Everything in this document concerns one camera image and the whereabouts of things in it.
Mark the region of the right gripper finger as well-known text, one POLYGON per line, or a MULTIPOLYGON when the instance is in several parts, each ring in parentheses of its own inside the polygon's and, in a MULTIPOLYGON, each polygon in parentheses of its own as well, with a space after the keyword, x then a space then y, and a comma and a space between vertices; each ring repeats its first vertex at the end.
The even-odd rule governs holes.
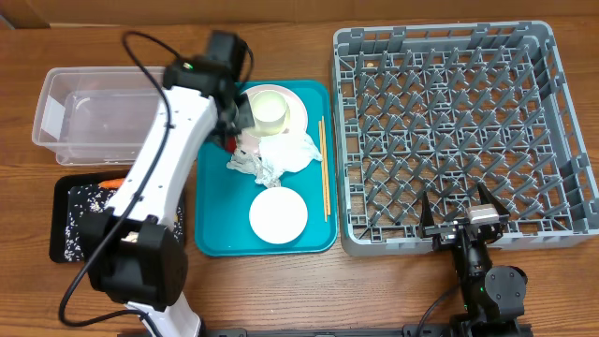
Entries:
POLYGON ((421 197, 421 215, 419 217, 419 226, 421 228, 434 227, 434 218, 431 210, 431 204, 428 198, 428 193, 424 192, 421 197))
POLYGON ((509 210, 503 205, 503 203, 501 203, 490 191, 489 189, 485 186, 484 183, 477 183, 476 184, 477 190, 478 190, 478 195, 480 198, 480 203, 482 205, 484 204, 490 204, 494 207, 495 211, 500 215, 500 216, 509 216, 510 212, 509 210))

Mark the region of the white napkin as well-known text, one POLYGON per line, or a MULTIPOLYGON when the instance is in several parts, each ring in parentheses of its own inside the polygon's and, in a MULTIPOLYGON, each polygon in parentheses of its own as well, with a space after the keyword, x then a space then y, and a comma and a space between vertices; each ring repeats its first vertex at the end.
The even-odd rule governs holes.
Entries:
POLYGON ((258 143, 262 166, 274 176, 285 172, 297 173, 313 161, 321 161, 322 154, 306 133, 282 133, 262 138, 258 143))

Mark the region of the orange carrot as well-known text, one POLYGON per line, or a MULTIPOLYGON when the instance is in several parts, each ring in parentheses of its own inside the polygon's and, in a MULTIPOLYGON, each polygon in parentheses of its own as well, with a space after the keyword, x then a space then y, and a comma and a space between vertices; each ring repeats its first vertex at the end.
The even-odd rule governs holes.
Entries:
POLYGON ((99 187, 105 189, 119 189, 124 183, 124 178, 106 180, 98 184, 99 187))

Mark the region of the food scraps pile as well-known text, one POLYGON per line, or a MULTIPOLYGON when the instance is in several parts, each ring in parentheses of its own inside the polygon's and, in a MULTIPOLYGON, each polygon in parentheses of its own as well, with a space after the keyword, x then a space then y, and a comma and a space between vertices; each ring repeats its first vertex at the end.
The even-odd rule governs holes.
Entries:
POLYGON ((70 188, 67 192, 66 226, 62 230, 65 242, 59 257, 63 257, 66 262, 78 262, 84 259, 79 233, 82 218, 86 213, 103 212, 106 203, 116 192, 116 188, 104 188, 99 183, 70 188))

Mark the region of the red snack wrapper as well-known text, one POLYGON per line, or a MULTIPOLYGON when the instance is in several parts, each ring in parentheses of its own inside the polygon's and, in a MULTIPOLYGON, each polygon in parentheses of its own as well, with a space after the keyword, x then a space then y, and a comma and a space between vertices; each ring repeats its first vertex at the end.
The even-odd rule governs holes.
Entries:
POLYGON ((237 149, 237 140, 235 137, 228 137, 226 139, 225 150, 230 154, 233 154, 237 149))

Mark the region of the foil wrapper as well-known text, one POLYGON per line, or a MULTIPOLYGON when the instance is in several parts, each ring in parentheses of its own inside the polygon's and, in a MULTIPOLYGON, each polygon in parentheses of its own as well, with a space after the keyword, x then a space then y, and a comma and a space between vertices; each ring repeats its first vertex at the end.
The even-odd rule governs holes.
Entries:
POLYGON ((280 177, 284 172, 281 154, 268 147, 265 147, 264 150, 266 152, 258 156, 236 149, 226 163, 226 167, 240 173, 253 175, 255 183, 264 185, 266 188, 280 187, 280 177))

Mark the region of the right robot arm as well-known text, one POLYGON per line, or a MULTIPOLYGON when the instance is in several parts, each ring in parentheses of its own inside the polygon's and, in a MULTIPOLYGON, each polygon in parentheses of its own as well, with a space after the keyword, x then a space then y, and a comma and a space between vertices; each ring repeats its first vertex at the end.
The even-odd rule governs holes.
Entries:
POLYGON ((466 216, 444 227, 434 223, 428 196, 421 198, 419 236, 432 240, 433 251, 452 254, 458 284, 439 297, 421 317, 416 335, 527 337, 533 335, 530 325, 518 318, 525 313, 524 299, 528 277, 515 266, 494 266, 488 250, 490 242, 504 235, 510 212, 483 184, 476 185, 480 203, 466 210, 466 216), (453 315, 442 327, 426 327, 434 310, 448 296, 459 290, 464 301, 464 314, 453 315))

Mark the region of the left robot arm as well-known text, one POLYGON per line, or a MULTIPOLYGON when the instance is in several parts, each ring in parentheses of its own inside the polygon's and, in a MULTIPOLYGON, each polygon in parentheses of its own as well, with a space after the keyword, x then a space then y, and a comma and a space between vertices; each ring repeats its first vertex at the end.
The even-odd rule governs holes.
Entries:
POLYGON ((183 294, 188 257, 174 236, 180 197, 206 140, 225 144, 252 125, 239 86, 244 59, 178 59, 154 86, 151 129, 123 184, 104 211, 85 215, 80 247, 85 264, 73 281, 121 303, 152 336, 198 336, 202 321, 183 294))

